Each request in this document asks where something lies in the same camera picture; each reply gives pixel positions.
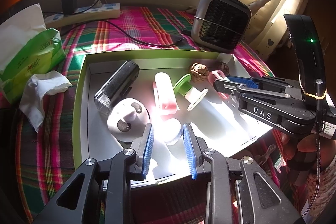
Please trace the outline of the right hand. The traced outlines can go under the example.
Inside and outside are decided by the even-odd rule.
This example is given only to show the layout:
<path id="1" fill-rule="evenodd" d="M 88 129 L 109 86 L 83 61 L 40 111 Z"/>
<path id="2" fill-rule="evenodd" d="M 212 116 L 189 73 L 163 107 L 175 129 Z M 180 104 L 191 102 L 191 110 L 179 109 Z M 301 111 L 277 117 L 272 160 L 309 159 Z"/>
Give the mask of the right hand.
<path id="1" fill-rule="evenodd" d="M 294 157 L 297 151 L 303 153 L 317 152 L 316 136 L 311 134 L 300 141 L 291 138 L 290 136 L 282 133 L 281 143 L 284 151 L 285 158 L 290 160 Z M 335 140 L 320 138 L 321 149 L 321 169 L 326 169 L 335 157 Z"/>

